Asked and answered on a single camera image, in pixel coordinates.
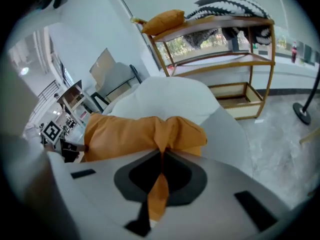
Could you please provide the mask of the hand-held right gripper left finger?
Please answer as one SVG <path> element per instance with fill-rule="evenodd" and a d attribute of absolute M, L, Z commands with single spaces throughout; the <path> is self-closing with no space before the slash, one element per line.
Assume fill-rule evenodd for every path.
<path fill-rule="evenodd" d="M 62 199 L 82 240 L 144 240 L 150 230 L 147 197 L 160 170 L 157 151 L 65 163 L 48 157 Z"/>

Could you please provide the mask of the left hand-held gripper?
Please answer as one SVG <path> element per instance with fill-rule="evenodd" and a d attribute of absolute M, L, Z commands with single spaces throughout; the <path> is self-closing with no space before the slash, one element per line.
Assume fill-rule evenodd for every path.
<path fill-rule="evenodd" d="M 75 145 L 65 139 L 64 130 L 55 122 L 50 121 L 46 125 L 40 125 L 40 143 L 47 151 L 60 154 L 65 163 L 73 163 L 78 158 L 80 152 L 86 152 L 87 146 L 84 144 Z"/>

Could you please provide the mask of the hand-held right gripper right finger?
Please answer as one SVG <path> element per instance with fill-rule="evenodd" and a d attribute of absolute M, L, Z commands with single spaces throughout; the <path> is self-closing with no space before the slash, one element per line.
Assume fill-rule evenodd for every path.
<path fill-rule="evenodd" d="M 289 213 L 272 191 L 241 170 L 185 152 L 167 152 L 169 196 L 151 240 L 272 239 Z"/>

